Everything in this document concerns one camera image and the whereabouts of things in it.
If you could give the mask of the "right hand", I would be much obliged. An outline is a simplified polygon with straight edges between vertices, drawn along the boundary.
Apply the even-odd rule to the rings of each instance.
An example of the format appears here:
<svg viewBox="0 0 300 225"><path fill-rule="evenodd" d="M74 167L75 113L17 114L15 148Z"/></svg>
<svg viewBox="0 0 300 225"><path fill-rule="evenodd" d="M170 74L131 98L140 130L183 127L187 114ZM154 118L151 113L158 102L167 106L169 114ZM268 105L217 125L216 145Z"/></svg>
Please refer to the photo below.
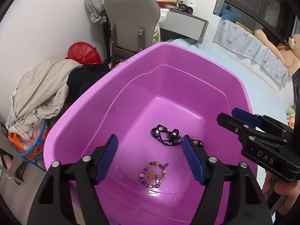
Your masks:
<svg viewBox="0 0 300 225"><path fill-rule="evenodd" d="M271 187L272 177L273 175L267 171L262 189L265 199L268 198L268 192ZM276 182L276 184L274 185L274 191L281 196L286 196L286 200L278 208L278 212L281 215L286 215L291 209L291 207L294 205L295 201L297 200L297 197L299 196L299 189L299 180L294 180L290 183L286 183L282 180Z"/></svg>

